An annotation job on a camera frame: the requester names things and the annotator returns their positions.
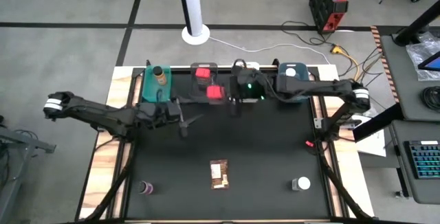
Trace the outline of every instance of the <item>white bottle cap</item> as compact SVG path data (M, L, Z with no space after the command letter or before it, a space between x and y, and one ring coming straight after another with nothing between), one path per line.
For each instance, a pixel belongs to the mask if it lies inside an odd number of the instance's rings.
M306 177L301 177L298 179L298 187L307 190L310 188L310 180Z
M286 69L286 76L294 77L296 75L296 70L294 68Z

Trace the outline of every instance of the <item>white cable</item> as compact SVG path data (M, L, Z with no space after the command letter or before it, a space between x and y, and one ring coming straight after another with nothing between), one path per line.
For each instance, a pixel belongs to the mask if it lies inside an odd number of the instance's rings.
M318 52L318 51L316 51L316 50L314 50L314 49L312 49L312 48L310 48L310 47L302 47L302 46L294 45L294 44L277 44L277 45L274 45L274 46L271 46L271 47L267 47L267 48L263 48L263 49L248 50L248 49L240 48L240 47L238 47L238 46L236 46L236 45L229 44L229 43L227 43L227 42L225 42L225 41L221 41L221 40L216 39L216 38L213 38L213 37L209 37L209 38L211 38L211 39L214 40L214 41L217 41L217 42L220 42L220 43L224 43L225 45L229 45L230 47L233 47L233 48L236 48L236 49L242 50L242 51L244 51L244 52L261 52L261 51L263 51L263 50L274 49L275 47L278 47L278 46L294 46L294 47L297 47L297 48L300 48L300 49L310 49L311 51L320 54L320 55L325 59L325 61L326 61L328 64L331 64L331 63L327 60L327 57L326 57L324 54L322 54L321 52Z

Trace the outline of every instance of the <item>red power station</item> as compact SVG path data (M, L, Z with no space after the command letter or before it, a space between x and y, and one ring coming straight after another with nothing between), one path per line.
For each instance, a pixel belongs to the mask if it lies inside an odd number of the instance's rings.
M309 6L319 34L335 32L349 8L347 0L309 0Z

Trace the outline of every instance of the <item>white pole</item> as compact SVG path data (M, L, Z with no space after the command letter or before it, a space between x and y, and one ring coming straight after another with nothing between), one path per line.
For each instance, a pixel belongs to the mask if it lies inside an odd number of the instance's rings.
M186 27L181 33L184 41L190 45L201 45L210 36L208 27L201 18L200 0L181 0L184 9Z

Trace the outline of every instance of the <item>wooden board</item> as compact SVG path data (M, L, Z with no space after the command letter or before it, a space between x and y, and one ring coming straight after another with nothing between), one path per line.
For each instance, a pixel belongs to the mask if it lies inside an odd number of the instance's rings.
M334 80L338 79L338 72L335 65L309 65L317 67L321 80ZM111 85L109 95L107 98L107 104L113 107L123 107L127 104L127 96L129 94L131 74L133 67L115 67L113 76L111 79ZM134 100L138 99L138 93L140 92L140 81L137 82L135 88L136 96ZM325 97L326 112L329 116L333 115L338 108L343 104L343 101L336 97ZM317 114L321 115L318 100L316 98L316 110ZM341 130L340 137L353 139L353 133L348 130ZM98 135L97 146L99 144L110 140L111 137L108 133L100 133ZM360 164L358 151L354 142L347 142L344 140L338 140L334 142L336 149L336 156L338 158L338 165L340 168L340 174L342 182L354 198L357 204L369 215L374 216L373 208L366 187L364 173ZM116 155L118 152L119 141L113 141L94 153L92 159L91 170L87 181L84 199L82 200L82 207L80 210L79 218L85 218L93 212L95 207L102 200L104 195L111 187L113 171L116 164ZM124 160L127 159L129 144L126 144L124 149ZM329 151L326 151L326 158L331 165ZM120 187L118 194L116 195L115 212L113 217L118 217L122 200L122 189ZM335 214L342 216L341 205L339 203L339 195L333 184L331 183L331 194L333 198L333 204L335 206Z

